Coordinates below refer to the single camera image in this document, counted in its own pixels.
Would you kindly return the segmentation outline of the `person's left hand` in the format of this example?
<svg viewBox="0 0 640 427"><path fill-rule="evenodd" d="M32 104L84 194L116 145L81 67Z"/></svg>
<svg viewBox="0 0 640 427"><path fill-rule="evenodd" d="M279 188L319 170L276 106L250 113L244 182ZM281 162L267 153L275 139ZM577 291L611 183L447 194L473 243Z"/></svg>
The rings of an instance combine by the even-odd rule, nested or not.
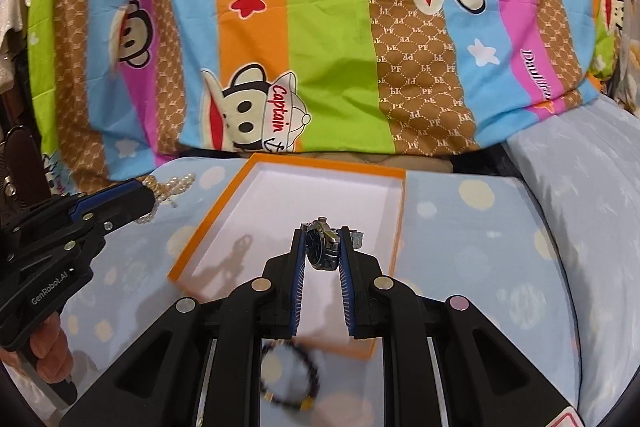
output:
<svg viewBox="0 0 640 427"><path fill-rule="evenodd" d="M36 357L32 366L47 384L57 384L70 376L74 361L58 312L32 333L29 346Z"/></svg>

